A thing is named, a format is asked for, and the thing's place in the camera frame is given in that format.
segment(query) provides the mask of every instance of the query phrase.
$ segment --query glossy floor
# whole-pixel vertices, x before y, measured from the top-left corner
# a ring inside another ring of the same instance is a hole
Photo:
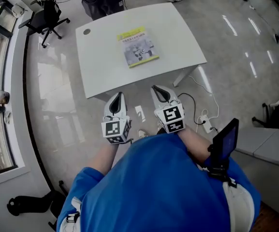
[[[128,9],[165,2],[125,1]],[[62,40],[54,34],[48,37],[46,49],[41,47],[42,35],[30,37],[27,89],[33,133],[44,166],[56,187],[60,179],[70,187],[75,175],[105,143],[101,132],[105,103],[85,98],[79,69],[75,29],[91,19],[86,16],[81,0],[59,5],[61,18],[68,17],[71,23],[57,28]],[[253,116],[262,117],[263,102],[279,99],[279,45],[272,36],[274,30],[279,31],[278,9],[271,0],[183,0],[175,3],[175,7],[208,61],[192,76],[214,93],[219,104],[220,114],[211,119],[212,125],[221,129],[233,117],[240,120],[241,127],[251,125]],[[177,75],[163,74],[108,92],[125,94],[133,120],[131,137],[137,137],[139,128],[156,133],[149,87],[153,84],[172,87]],[[208,109],[208,116],[217,114],[213,97],[191,78],[184,80],[175,92],[187,92],[195,98],[196,118],[204,108]],[[187,123],[196,129],[193,101],[183,96],[181,100]],[[146,117],[144,122],[135,111],[139,105]],[[215,132],[207,135],[200,126],[198,131],[210,139],[215,135]],[[128,145],[120,147],[116,160],[127,148]]]

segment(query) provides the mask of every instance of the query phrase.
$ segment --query book cover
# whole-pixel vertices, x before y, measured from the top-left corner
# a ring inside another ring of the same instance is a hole
[[[145,27],[122,33],[117,36],[117,39],[122,44],[124,56],[130,68],[159,58]]]

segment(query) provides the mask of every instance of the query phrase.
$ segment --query white desk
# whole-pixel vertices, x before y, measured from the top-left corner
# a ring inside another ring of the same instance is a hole
[[[159,59],[129,68],[117,35],[144,26]],[[174,86],[205,56],[179,12],[172,3],[126,10],[103,17],[76,29],[82,82],[86,98],[107,101],[105,92],[155,75],[183,69]]]

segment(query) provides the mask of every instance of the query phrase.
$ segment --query strap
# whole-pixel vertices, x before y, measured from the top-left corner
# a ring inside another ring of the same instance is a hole
[[[62,221],[59,232],[80,232],[80,208],[81,201],[74,197],[72,199],[72,206],[76,208],[76,213],[69,214]]]
[[[223,190],[227,200],[231,232],[248,232],[254,219],[254,203],[251,194],[240,184],[237,187],[223,182]]]

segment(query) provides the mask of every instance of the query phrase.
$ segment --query power strip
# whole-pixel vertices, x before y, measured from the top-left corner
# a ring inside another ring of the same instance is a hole
[[[211,126],[211,123],[210,123],[207,115],[200,116],[199,119],[200,119],[201,123],[203,123],[205,121],[205,123],[202,125],[203,125],[206,133],[212,132],[212,129],[210,129],[210,128],[212,128],[212,126]]]

